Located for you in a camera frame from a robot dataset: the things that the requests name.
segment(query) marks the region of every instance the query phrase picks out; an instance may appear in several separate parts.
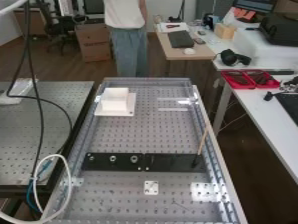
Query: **red container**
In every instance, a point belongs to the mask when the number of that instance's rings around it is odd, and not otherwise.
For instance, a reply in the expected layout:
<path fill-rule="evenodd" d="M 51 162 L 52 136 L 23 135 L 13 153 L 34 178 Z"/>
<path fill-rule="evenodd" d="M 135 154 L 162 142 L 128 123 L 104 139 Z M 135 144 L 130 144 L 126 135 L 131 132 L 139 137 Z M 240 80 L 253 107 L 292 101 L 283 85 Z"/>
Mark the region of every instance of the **red container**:
<path fill-rule="evenodd" d="M 225 70 L 221 72 L 223 77 L 233 89 L 255 89 L 256 83 L 244 71 Z"/>
<path fill-rule="evenodd" d="M 276 89 L 280 88 L 280 82 L 273 76 L 263 70 L 245 70 L 245 74 L 256 83 L 256 87 L 261 89 Z"/>

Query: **white cable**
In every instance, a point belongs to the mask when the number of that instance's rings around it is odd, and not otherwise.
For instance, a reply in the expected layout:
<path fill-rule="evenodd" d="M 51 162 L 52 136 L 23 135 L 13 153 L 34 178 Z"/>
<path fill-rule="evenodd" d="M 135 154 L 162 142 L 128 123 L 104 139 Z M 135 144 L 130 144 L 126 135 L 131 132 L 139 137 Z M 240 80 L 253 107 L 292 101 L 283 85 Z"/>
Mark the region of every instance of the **white cable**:
<path fill-rule="evenodd" d="M 38 195 L 38 190 L 36 190 L 36 182 L 38 182 L 38 175 L 39 175 L 39 169 L 40 169 L 40 166 L 42 164 L 44 163 L 44 161 L 50 158 L 55 158 L 55 157 L 59 157 L 63 162 L 64 162 L 64 165 L 66 165 L 66 168 L 67 168 L 67 173 L 68 173 L 68 186 L 72 185 L 72 177 L 71 177 L 71 171 L 70 171 L 70 167 L 68 167 L 68 162 L 67 162 L 67 159 L 64 158 L 64 156 L 62 156 L 60 154 L 54 154 L 54 155 L 50 155 L 47 156 L 40 162 L 39 162 L 39 165 L 36 166 L 36 170 L 35 170 L 35 176 L 34 176 L 34 194 L 35 194 L 35 201 L 36 201 L 36 205 L 42 211 L 42 213 L 44 212 L 43 208 L 42 208 L 42 205 L 40 205 L 40 201 L 39 201 L 39 195 Z"/>
<path fill-rule="evenodd" d="M 0 17 L 5 16 L 7 13 L 13 12 L 14 9 L 19 8 L 29 0 L 19 0 L 5 9 L 0 10 Z"/>
<path fill-rule="evenodd" d="M 228 127 L 231 126 L 236 121 L 239 121 L 243 117 L 245 117 L 247 113 L 244 113 L 239 118 L 236 118 L 232 122 L 229 122 L 225 127 L 220 130 L 220 132 Z"/>
<path fill-rule="evenodd" d="M 215 15 L 215 11 L 216 11 L 216 5 L 217 5 L 217 0 L 215 0 L 215 2 L 213 2 L 213 7 L 212 7 L 212 13 L 213 13 L 213 15 Z"/>
<path fill-rule="evenodd" d="M 60 159 L 63 159 L 63 162 L 64 162 L 64 165 L 66 165 L 66 169 L 67 169 L 67 174 L 68 174 L 68 194 L 67 194 L 67 199 L 66 199 L 66 202 L 60 208 L 60 210 L 52 214 L 50 217 L 44 218 L 44 219 L 40 219 L 39 221 L 23 221 L 23 220 L 19 220 L 11 216 L 9 216 L 6 213 L 3 213 L 0 211 L 0 218 L 3 218 L 5 220 L 7 220 L 9 222 L 14 223 L 14 224 L 44 224 L 46 222 L 51 221 L 52 219 L 55 219 L 62 213 L 63 211 L 66 210 L 67 206 L 68 206 L 68 203 L 71 201 L 71 196 L 72 196 L 72 176 L 71 176 L 71 171 L 70 171 L 70 167 L 68 167 L 68 162 L 67 162 L 67 159 L 64 158 L 64 156 L 59 155 L 59 154 L 54 154 L 54 155 L 50 155 L 47 156 L 38 164 L 38 167 L 36 167 L 36 170 L 35 170 L 35 180 L 34 180 L 34 191 L 35 191 L 35 197 L 36 197 L 36 204 L 42 210 L 42 206 L 40 206 L 40 203 L 39 203 L 39 199 L 38 199 L 38 192 L 36 192 L 36 181 L 38 181 L 38 172 L 39 172 L 39 168 L 42 166 L 42 164 L 44 163 L 44 161 L 52 157 L 59 157 Z"/>

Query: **person's leg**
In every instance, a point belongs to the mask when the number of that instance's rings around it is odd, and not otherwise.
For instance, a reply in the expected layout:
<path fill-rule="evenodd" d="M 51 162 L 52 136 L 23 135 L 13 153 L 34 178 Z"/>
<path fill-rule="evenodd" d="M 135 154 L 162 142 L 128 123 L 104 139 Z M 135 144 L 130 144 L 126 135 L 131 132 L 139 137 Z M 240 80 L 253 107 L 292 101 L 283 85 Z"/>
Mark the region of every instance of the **person's leg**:
<path fill-rule="evenodd" d="M 148 41 L 147 41 L 147 27 L 139 30 L 139 50 L 138 50 L 138 77 L 148 77 Z"/>
<path fill-rule="evenodd" d="M 134 41 L 135 33 L 135 30 L 111 28 L 118 73 L 122 77 L 136 77 L 139 44 Z"/>

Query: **white block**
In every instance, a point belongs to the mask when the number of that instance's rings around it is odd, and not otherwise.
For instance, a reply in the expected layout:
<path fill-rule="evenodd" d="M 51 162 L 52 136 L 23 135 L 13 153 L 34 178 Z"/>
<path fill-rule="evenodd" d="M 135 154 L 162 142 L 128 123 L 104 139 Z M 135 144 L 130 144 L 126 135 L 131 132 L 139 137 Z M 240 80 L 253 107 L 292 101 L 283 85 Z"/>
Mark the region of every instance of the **white block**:
<path fill-rule="evenodd" d="M 102 96 L 102 106 L 104 111 L 128 110 L 128 88 L 107 88 Z"/>

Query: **mouse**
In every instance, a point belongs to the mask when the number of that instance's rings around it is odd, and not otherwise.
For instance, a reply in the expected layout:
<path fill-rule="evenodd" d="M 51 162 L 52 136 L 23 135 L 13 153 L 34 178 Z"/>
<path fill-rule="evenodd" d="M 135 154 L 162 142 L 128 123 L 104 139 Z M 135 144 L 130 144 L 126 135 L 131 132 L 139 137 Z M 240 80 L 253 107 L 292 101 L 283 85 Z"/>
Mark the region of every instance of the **mouse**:
<path fill-rule="evenodd" d="M 196 50 L 193 48 L 185 48 L 184 53 L 188 54 L 188 55 L 196 54 Z"/>

